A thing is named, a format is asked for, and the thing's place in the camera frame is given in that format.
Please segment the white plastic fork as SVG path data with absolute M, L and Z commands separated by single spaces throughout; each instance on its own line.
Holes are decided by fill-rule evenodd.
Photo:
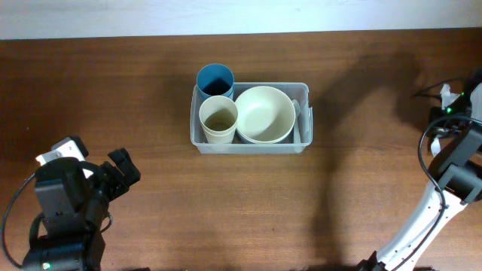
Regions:
M 430 151 L 433 157 L 436 157 L 441 152 L 440 136 L 437 135 L 432 139 L 430 144 Z

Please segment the beige plastic cup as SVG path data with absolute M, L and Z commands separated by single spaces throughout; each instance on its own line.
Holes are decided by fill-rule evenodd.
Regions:
M 224 135 L 214 135 L 208 131 L 205 131 L 205 137 L 209 144 L 231 144 L 236 131 L 233 130 Z
M 204 131 L 224 136 L 236 130 L 238 109 L 226 96 L 212 96 L 200 106 L 199 119 Z

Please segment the blue plastic cup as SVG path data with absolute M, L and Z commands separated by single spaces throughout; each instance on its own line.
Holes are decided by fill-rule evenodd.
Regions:
M 225 65 L 212 63 L 202 67 L 197 74 L 196 83 L 202 101 L 211 96 L 233 99 L 234 74 Z

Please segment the white plastic spoon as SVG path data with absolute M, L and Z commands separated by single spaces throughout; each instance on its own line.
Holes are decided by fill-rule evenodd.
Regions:
M 293 126 L 293 142 L 295 144 L 300 144 L 300 131 L 299 131 L 299 122 L 298 122 L 298 118 L 300 116 L 300 105 L 296 99 L 292 100 L 292 104 L 295 110 L 295 119 L 294 119 L 294 126 Z

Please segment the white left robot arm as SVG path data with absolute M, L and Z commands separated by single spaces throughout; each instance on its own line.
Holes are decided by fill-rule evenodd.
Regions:
M 109 203 L 141 177 L 125 148 L 108 156 L 101 165 L 61 157 L 36 170 L 35 194 L 42 213 L 29 231 L 24 270 L 101 268 L 101 229 Z

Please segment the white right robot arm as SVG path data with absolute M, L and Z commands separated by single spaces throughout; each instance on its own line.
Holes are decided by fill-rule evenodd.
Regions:
M 449 139 L 432 154 L 431 164 L 419 163 L 429 179 L 421 200 L 395 237 L 362 260 L 357 270 L 414 270 L 444 226 L 481 200 L 481 166 L 471 161 L 481 151 L 481 70 L 460 80 L 461 93 L 451 93 L 448 81 L 439 83 L 441 104 L 431 109 L 420 137 L 432 144 Z

